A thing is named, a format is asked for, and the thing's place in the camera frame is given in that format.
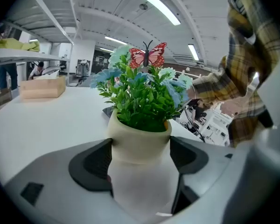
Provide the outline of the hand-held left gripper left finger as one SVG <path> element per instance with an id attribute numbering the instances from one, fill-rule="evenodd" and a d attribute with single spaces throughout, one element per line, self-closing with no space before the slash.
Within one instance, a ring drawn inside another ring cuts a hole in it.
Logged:
<path id="1" fill-rule="evenodd" d="M 113 198 L 111 146 L 105 139 L 44 154 L 4 189 L 36 224 L 134 224 Z"/>

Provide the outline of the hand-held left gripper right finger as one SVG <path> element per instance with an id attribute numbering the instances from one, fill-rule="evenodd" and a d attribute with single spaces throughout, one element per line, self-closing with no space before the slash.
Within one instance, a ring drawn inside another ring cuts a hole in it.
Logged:
<path id="1" fill-rule="evenodd" d="M 179 174 L 171 213 L 179 213 L 202 197 L 219 179 L 232 156 L 226 147 L 171 136 L 170 157 Z"/>

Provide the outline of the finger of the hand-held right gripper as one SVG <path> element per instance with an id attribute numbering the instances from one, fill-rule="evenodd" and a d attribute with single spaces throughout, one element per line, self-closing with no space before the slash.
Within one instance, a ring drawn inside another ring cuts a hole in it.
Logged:
<path id="1" fill-rule="evenodd" d="M 107 108 L 104 108 L 102 111 L 103 113 L 108 117 L 110 118 L 112 113 L 113 113 L 113 110 L 114 110 L 114 107 L 113 106 L 109 106 Z"/>

